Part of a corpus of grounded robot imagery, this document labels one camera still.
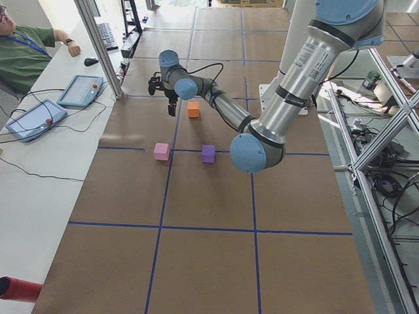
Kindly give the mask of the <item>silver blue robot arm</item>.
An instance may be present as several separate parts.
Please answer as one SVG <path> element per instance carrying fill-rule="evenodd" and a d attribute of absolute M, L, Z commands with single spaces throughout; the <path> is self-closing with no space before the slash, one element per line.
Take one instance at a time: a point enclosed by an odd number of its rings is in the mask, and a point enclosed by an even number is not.
<path fill-rule="evenodd" d="M 175 116 L 179 98 L 203 98 L 238 132 L 230 144 L 230 157 L 244 173 L 256 173 L 282 161 L 287 129 L 340 53 L 383 41 L 385 1 L 314 1 L 311 6 L 314 15 L 306 23 L 306 40 L 258 118 L 238 106 L 213 80 L 188 73 L 173 50 L 159 55 L 161 77 L 157 82 L 169 98 L 169 114 Z"/>

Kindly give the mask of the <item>person's hand with watch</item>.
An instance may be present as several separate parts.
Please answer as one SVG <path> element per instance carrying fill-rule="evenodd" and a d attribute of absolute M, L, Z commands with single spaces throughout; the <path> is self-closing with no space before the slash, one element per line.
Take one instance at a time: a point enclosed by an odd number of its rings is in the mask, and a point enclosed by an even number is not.
<path fill-rule="evenodd" d="M 81 55 L 81 48 L 74 41 L 71 41 L 71 42 L 67 43 L 67 49 L 68 49 L 68 52 L 69 52 L 70 56 L 73 57 L 73 58 Z"/>

